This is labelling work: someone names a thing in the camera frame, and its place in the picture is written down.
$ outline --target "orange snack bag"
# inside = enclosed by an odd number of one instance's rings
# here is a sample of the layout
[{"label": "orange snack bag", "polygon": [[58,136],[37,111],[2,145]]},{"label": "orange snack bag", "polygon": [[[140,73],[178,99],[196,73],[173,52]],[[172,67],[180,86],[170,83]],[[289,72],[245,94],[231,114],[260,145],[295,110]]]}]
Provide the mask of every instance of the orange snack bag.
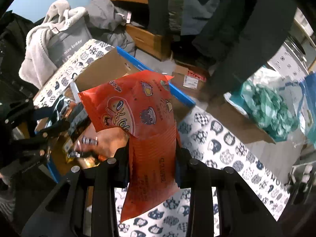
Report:
[{"label": "orange snack bag", "polygon": [[177,129],[170,76],[144,70],[79,93],[95,127],[121,127],[130,135],[130,185],[121,222],[168,199],[174,181]]}]

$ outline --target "cat print fabric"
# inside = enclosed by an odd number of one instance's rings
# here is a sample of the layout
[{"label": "cat print fabric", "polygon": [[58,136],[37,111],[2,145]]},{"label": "cat print fabric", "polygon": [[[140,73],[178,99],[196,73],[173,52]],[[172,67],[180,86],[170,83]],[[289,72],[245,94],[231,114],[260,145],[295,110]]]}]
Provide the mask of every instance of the cat print fabric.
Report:
[{"label": "cat print fabric", "polygon": [[113,48],[99,40],[90,39],[87,41],[42,87],[34,100],[34,105],[39,108],[52,106],[77,75]]},{"label": "cat print fabric", "polygon": [[[179,124],[178,131],[182,147],[188,149],[192,157],[213,168],[233,167],[278,220],[290,195],[233,133],[199,107]],[[152,210],[120,222],[125,195],[126,189],[115,189],[121,237],[185,237],[191,189],[181,189]],[[213,197],[205,198],[213,199],[214,236],[218,236],[220,219],[216,188],[213,188]]]}]

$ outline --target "floor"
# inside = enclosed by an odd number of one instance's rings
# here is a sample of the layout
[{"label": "floor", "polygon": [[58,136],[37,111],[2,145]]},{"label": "floor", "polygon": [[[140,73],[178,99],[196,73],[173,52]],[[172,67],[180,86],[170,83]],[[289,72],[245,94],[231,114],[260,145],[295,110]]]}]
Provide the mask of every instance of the floor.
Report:
[{"label": "floor", "polygon": [[[161,62],[141,50],[136,51],[135,57],[156,72],[171,74],[175,67],[175,63],[170,60]],[[206,109],[204,104],[197,104],[199,107]],[[284,141],[277,144],[258,141],[246,146],[267,169],[272,171],[281,183],[287,183],[288,173],[301,154],[302,140],[302,135],[298,133],[297,140],[295,141],[298,144],[296,145],[292,141]]]}]

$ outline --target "cartoon logo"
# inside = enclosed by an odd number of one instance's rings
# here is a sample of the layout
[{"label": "cartoon logo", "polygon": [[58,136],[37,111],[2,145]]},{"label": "cartoon logo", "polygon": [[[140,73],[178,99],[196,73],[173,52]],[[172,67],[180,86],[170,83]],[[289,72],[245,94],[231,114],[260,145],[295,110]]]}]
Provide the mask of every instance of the cartoon logo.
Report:
[{"label": "cartoon logo", "polygon": [[262,170],[264,168],[263,164],[259,160],[256,162],[256,164],[257,164],[257,169]]},{"label": "cartoon logo", "polygon": [[142,219],[140,217],[137,217],[134,219],[133,225],[137,225],[139,227],[145,226],[148,224],[148,221],[146,219]]},{"label": "cartoon logo", "polygon": [[172,111],[172,104],[169,100],[166,100],[166,108],[168,112]]},{"label": "cartoon logo", "polygon": [[121,200],[125,199],[125,197],[126,197],[126,191],[125,191],[125,189],[122,189],[122,188],[115,188],[115,189],[114,189],[114,192],[120,196]]},{"label": "cartoon logo", "polygon": [[219,141],[212,139],[209,142],[209,146],[207,147],[208,150],[211,150],[213,152],[213,155],[217,152],[219,152],[222,148],[222,145]]},{"label": "cartoon logo", "polygon": [[187,205],[184,205],[179,208],[178,213],[183,214],[183,216],[186,216],[190,213],[190,207]]},{"label": "cartoon logo", "polygon": [[191,135],[191,138],[198,142],[198,143],[205,143],[206,139],[207,139],[207,132],[204,131],[197,131],[196,133],[194,133],[193,135]]},{"label": "cartoon logo", "polygon": [[51,97],[53,94],[53,91],[50,89],[48,92],[47,92],[47,97]]},{"label": "cartoon logo", "polygon": [[242,173],[242,177],[245,180],[249,180],[253,176],[253,169],[251,167],[248,167],[244,172]]},{"label": "cartoon logo", "polygon": [[123,224],[123,223],[120,223],[120,224],[118,225],[118,230],[119,230],[120,232],[123,232],[123,233],[127,233],[128,230],[129,230],[129,228],[130,228],[130,225],[126,225],[126,224]]},{"label": "cartoon logo", "polygon": [[80,55],[80,58],[81,58],[82,60],[86,60],[88,57],[89,57],[89,54],[86,53],[86,52],[84,52],[84,53],[82,53],[82,54]]},{"label": "cartoon logo", "polygon": [[223,151],[220,155],[220,160],[223,164],[228,165],[233,161],[234,154],[231,154],[229,150]]},{"label": "cartoon logo", "polygon": [[153,234],[160,234],[160,233],[162,233],[162,229],[163,229],[163,227],[159,227],[157,224],[155,224],[155,225],[152,225],[151,227],[149,227],[148,231],[150,233],[153,233]]},{"label": "cartoon logo", "polygon": [[271,184],[271,185],[269,186],[268,193],[272,192],[273,188],[274,188],[274,185],[273,185],[273,184]]},{"label": "cartoon logo", "polygon": [[205,164],[208,166],[208,167],[213,167],[213,168],[217,168],[217,163],[213,160],[207,160],[205,162]]},{"label": "cartoon logo", "polygon": [[214,212],[214,214],[218,213],[218,204],[213,205],[213,212]]},{"label": "cartoon logo", "polygon": [[258,183],[260,183],[261,178],[262,178],[261,176],[259,176],[258,174],[256,174],[254,177],[251,178],[251,182],[252,182],[253,184],[258,184]]},{"label": "cartoon logo", "polygon": [[235,144],[235,136],[233,136],[230,132],[226,133],[224,135],[224,143],[233,146]]},{"label": "cartoon logo", "polygon": [[180,201],[176,201],[173,197],[171,199],[167,199],[166,201],[163,202],[163,206],[165,208],[168,208],[170,210],[176,209],[180,204]]},{"label": "cartoon logo", "polygon": [[74,68],[73,68],[73,67],[68,67],[68,68],[66,69],[66,73],[67,73],[68,75],[70,75],[73,71],[74,71]]},{"label": "cartoon logo", "polygon": [[55,90],[57,90],[58,88],[59,88],[59,83],[58,83],[58,81],[56,81],[56,83],[55,83]]},{"label": "cartoon logo", "polygon": [[94,59],[93,59],[93,58],[89,58],[89,59],[87,59],[87,61],[86,61],[86,63],[88,63],[88,64],[91,64],[92,62],[94,62]]},{"label": "cartoon logo", "polygon": [[[237,154],[238,156],[243,157],[243,156],[246,156],[247,148],[246,148],[242,143],[240,143],[240,144],[238,144],[238,145],[236,146],[235,152],[236,152],[236,154]],[[249,157],[249,162],[250,162],[250,163],[252,163],[252,162],[250,161],[250,160],[252,160],[252,159],[255,159],[255,156],[253,156],[253,158],[251,158],[251,156]]]},{"label": "cartoon logo", "polygon": [[163,81],[163,80],[160,80],[160,84],[161,86],[163,87],[163,89],[165,89],[166,91],[170,91],[170,88],[169,88],[169,83],[166,82],[166,81]]},{"label": "cartoon logo", "polygon": [[209,119],[206,115],[203,115],[202,113],[195,113],[194,122],[199,122],[201,126],[205,126],[209,123]]},{"label": "cartoon logo", "polygon": [[179,219],[177,217],[169,215],[163,219],[163,223],[168,224],[169,226],[173,226],[179,223]]},{"label": "cartoon logo", "polygon": [[122,213],[122,205],[118,205],[118,207],[116,208],[116,212],[118,212],[119,214]]},{"label": "cartoon logo", "polygon": [[123,130],[133,133],[134,118],[125,99],[112,97],[107,102],[107,107],[101,117],[102,124],[105,127],[118,126]]},{"label": "cartoon logo", "polygon": [[142,123],[146,125],[156,124],[156,113],[152,107],[148,107],[147,110],[143,110],[139,115]]},{"label": "cartoon logo", "polygon": [[244,168],[244,163],[241,161],[235,161],[233,163],[233,169],[235,169],[237,172],[240,172]]},{"label": "cartoon logo", "polygon": [[147,216],[151,219],[158,220],[158,219],[162,219],[164,213],[165,211],[161,212],[158,209],[155,209],[155,210],[150,211]]},{"label": "cartoon logo", "polygon": [[81,69],[81,68],[83,68],[83,63],[80,61],[80,62],[78,62],[77,64],[76,64],[76,68],[77,69]]},{"label": "cartoon logo", "polygon": [[146,237],[146,234],[141,231],[134,230],[131,232],[131,237]]},{"label": "cartoon logo", "polygon": [[73,73],[71,79],[74,79],[77,75],[77,73]]},{"label": "cartoon logo", "polygon": [[168,233],[165,233],[162,237],[178,237],[178,233],[173,233],[172,231],[171,232],[168,232]]},{"label": "cartoon logo", "polygon": [[181,230],[182,232],[185,233],[187,228],[188,228],[188,223],[183,222],[183,223],[178,224],[177,230]]},{"label": "cartoon logo", "polygon": [[190,154],[191,154],[191,157],[194,159],[197,159],[199,161],[203,160],[204,153],[200,152],[198,149],[190,150]]},{"label": "cartoon logo", "polygon": [[191,130],[192,130],[192,124],[188,124],[184,121],[182,121],[180,125],[178,126],[178,131],[182,134],[188,134],[191,132]]},{"label": "cartoon logo", "polygon": [[153,88],[150,84],[141,81],[142,83],[142,87],[143,87],[143,91],[145,93],[146,96],[152,96],[153,95]]},{"label": "cartoon logo", "polygon": [[213,130],[216,133],[216,135],[218,135],[224,130],[224,128],[218,121],[213,120],[211,122],[211,130]]},{"label": "cartoon logo", "polygon": [[256,157],[250,151],[248,151],[247,156],[246,156],[246,161],[249,161],[249,163],[251,164],[251,163],[255,162],[255,160],[256,160]]},{"label": "cartoon logo", "polygon": [[185,189],[181,194],[181,199],[190,200],[191,198],[191,189]]}]

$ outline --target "white fleece blanket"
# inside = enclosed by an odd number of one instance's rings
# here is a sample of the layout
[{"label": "white fleece blanket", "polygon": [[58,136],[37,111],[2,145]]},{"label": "white fleece blanket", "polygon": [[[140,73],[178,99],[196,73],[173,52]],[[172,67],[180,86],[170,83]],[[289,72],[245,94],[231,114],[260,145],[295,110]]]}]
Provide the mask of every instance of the white fleece blanket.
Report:
[{"label": "white fleece blanket", "polygon": [[43,23],[26,36],[26,53],[19,70],[21,79],[41,88],[57,67],[48,57],[47,44],[55,34],[64,31],[86,14],[84,7],[71,9],[66,0],[57,0],[49,7]]}]

